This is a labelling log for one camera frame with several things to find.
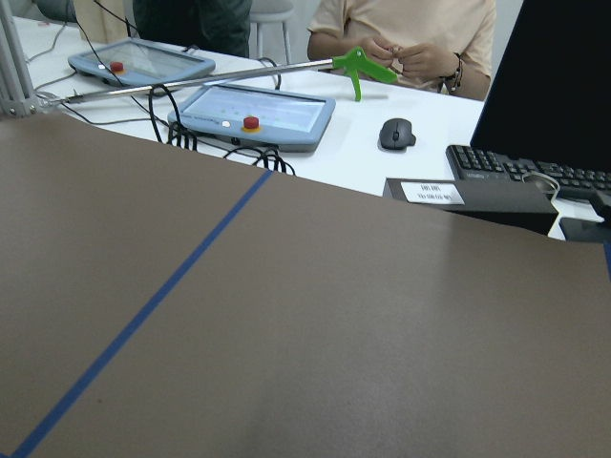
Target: tablet device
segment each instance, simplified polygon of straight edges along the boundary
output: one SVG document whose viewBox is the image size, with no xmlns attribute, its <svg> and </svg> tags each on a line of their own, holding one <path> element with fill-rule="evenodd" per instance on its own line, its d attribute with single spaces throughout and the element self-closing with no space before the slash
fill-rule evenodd
<svg viewBox="0 0 611 458">
<path fill-rule="evenodd" d="M 308 152 L 318 146 L 334 109 L 328 97 L 220 84 L 193 93 L 179 105 L 179 116 L 184 127 L 235 146 Z M 177 120 L 173 111 L 168 120 Z"/>
<path fill-rule="evenodd" d="M 216 66 L 214 60 L 169 50 L 140 38 L 127 38 L 95 52 L 73 55 L 68 63 L 77 72 L 120 87 L 197 79 L 211 73 Z"/>
</svg>

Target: screen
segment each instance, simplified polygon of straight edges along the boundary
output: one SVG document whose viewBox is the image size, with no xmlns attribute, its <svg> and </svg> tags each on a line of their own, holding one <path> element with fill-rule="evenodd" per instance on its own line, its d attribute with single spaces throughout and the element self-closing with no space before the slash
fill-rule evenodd
<svg viewBox="0 0 611 458">
<path fill-rule="evenodd" d="M 606 4 L 523 1 L 471 146 L 611 172 Z"/>
<path fill-rule="evenodd" d="M 189 70 L 194 64 L 201 62 L 188 54 L 165 52 L 134 42 L 125 42 L 97 51 L 97 56 L 106 66 L 110 66 L 111 62 L 121 62 L 126 71 L 137 72 L 158 79 L 182 73 Z M 89 53 L 84 57 L 93 62 L 98 62 L 97 56 Z"/>
<path fill-rule="evenodd" d="M 257 92 L 224 86 L 213 86 L 189 105 L 184 112 L 200 118 L 223 119 L 242 123 L 247 116 L 256 116 L 262 125 L 310 132 L 325 101 L 287 94 Z"/>
</svg>

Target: white stool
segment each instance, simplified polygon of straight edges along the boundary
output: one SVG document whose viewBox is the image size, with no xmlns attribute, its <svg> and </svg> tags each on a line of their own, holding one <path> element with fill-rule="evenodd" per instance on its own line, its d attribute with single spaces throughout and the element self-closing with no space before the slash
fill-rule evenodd
<svg viewBox="0 0 611 458">
<path fill-rule="evenodd" d="M 288 40 L 288 18 L 295 10 L 291 0 L 253 0 L 250 8 L 250 23 L 255 24 L 257 34 L 257 58 L 263 57 L 263 24 L 282 22 L 286 63 L 291 63 Z"/>
</svg>

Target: computer mouse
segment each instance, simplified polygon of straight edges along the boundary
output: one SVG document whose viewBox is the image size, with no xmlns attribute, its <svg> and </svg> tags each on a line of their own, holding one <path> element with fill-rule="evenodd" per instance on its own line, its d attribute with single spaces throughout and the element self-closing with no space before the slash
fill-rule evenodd
<svg viewBox="0 0 611 458">
<path fill-rule="evenodd" d="M 403 150 L 413 146 L 416 137 L 411 133 L 411 123 L 402 117 L 394 117 L 380 130 L 380 145 L 386 150 Z"/>
</svg>

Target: blue tape line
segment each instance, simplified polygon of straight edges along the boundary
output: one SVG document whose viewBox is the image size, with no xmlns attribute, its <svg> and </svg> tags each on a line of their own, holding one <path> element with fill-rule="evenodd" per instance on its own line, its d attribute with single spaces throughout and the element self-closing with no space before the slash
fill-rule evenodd
<svg viewBox="0 0 611 458">
<path fill-rule="evenodd" d="M 142 326 L 146 319 L 153 313 L 157 306 L 165 299 L 165 297 L 174 289 L 185 274 L 193 267 L 195 262 L 208 249 L 212 242 L 221 234 L 231 220 L 241 211 L 246 203 L 259 191 L 272 172 L 266 170 L 259 179 L 250 187 L 250 189 L 242 196 L 233 208 L 225 215 L 225 217 L 217 224 L 217 226 L 208 234 L 208 236 L 198 245 L 198 247 L 189 255 L 189 257 L 180 265 L 180 267 L 172 274 L 167 282 L 159 289 L 159 291 L 140 309 L 140 311 L 132 318 L 132 320 L 123 328 L 123 330 L 115 337 L 111 344 L 97 357 L 94 363 L 85 371 L 83 375 L 76 381 L 73 387 L 59 400 L 55 407 L 47 414 L 40 422 L 35 430 L 26 438 L 26 440 L 17 448 L 11 458 L 26 458 L 32 451 L 42 442 L 45 436 L 53 429 L 53 427 L 61 420 L 64 414 L 70 409 L 78 397 L 85 391 L 92 381 L 99 375 L 102 369 L 109 361 L 119 352 L 119 350 L 129 341 L 132 335 Z M 0 454 L 0 458 L 9 458 Z"/>
<path fill-rule="evenodd" d="M 604 245 L 604 254 L 607 257 L 607 271 L 609 272 L 609 280 L 611 280 L 611 242 L 605 241 Z"/>
</svg>

